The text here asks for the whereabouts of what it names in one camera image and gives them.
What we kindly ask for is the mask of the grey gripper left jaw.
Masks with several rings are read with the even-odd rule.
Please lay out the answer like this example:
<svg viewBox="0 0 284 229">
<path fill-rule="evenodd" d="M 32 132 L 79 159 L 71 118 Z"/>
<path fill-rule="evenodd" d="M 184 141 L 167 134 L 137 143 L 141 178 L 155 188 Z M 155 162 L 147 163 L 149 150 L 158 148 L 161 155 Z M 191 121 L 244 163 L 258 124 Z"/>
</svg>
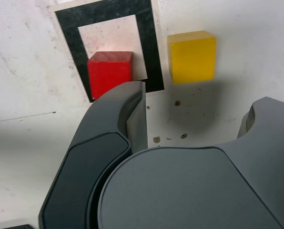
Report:
<svg viewBox="0 0 284 229">
<path fill-rule="evenodd" d="M 127 121 L 145 101 L 145 84 L 122 83 L 83 116 L 39 213 L 41 229 L 96 229 L 101 191 L 132 155 Z"/>
</svg>

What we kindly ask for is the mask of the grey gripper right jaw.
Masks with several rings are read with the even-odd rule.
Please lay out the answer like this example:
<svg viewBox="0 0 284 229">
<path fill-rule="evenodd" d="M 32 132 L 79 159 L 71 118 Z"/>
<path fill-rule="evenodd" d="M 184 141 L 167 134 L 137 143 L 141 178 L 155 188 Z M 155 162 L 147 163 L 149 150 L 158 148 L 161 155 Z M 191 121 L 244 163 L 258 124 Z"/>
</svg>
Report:
<svg viewBox="0 0 284 229">
<path fill-rule="evenodd" d="M 98 204 L 101 229 L 284 229 L 284 102 L 264 97 L 239 138 L 156 147 L 120 163 Z"/>
</svg>

